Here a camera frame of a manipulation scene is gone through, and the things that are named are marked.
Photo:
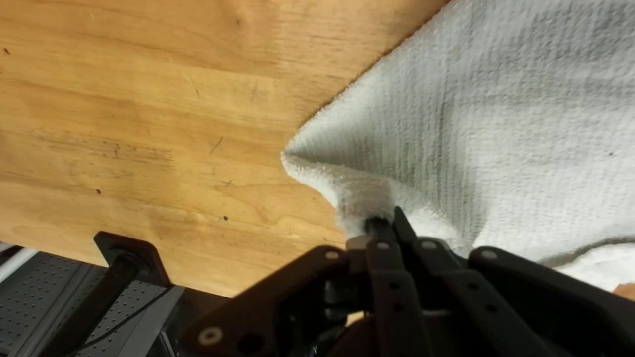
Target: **screw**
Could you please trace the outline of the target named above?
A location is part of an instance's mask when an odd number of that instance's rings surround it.
[[[491,250],[483,250],[481,252],[481,256],[485,259],[490,259],[490,260],[498,258],[498,255],[496,255],[496,253],[494,253]]]
[[[223,339],[223,330],[220,327],[212,326],[199,333],[199,344],[201,346],[211,346]]]
[[[423,241],[421,242],[421,248],[423,249],[436,249],[436,243],[433,241]]]
[[[326,258],[329,260],[337,260],[340,258],[340,254],[334,250],[326,253]]]

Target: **cable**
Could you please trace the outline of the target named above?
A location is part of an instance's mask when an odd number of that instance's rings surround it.
[[[85,343],[83,346],[81,347],[77,347],[74,350],[72,350],[71,352],[68,352],[66,354],[61,355],[60,357],[73,357],[75,356],[78,352],[82,351],[83,349],[90,347],[94,344],[98,344],[99,342],[102,342],[103,340],[105,340],[108,336],[110,336],[113,332],[115,332],[116,330],[120,329],[123,325],[127,324],[130,322],[130,320],[132,320],[133,318],[136,318],[140,313],[144,312],[148,307],[150,307],[151,305],[153,305],[155,302],[157,302],[160,298],[162,298],[163,296],[165,296],[165,294],[167,294],[168,292],[172,291],[174,289],[174,285],[166,288],[165,290],[163,290],[159,295],[155,296],[152,300],[150,300],[146,305],[143,305],[142,307],[139,307],[139,309],[137,311],[135,311],[134,313],[130,314],[130,316],[128,316],[127,318],[123,319],[120,323],[118,323],[117,325],[115,325],[113,328],[111,328],[110,331],[106,332],[105,334],[97,337],[94,340],[88,341],[87,343]]]

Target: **wooden surface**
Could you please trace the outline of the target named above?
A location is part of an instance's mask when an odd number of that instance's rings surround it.
[[[0,1],[0,241],[145,239],[222,295],[341,245],[279,153],[444,1]]]

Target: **white pipe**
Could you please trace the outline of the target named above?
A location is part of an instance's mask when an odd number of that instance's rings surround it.
[[[0,266],[0,284],[13,272],[18,270],[24,263],[28,262],[29,259],[33,258],[33,256],[37,254],[37,250],[33,250],[30,248],[22,248],[19,252],[17,252],[14,256],[12,256],[9,260],[7,260],[2,266]]]
[[[12,244],[0,242],[0,253],[4,252],[5,250],[9,250],[11,248],[13,248]]]

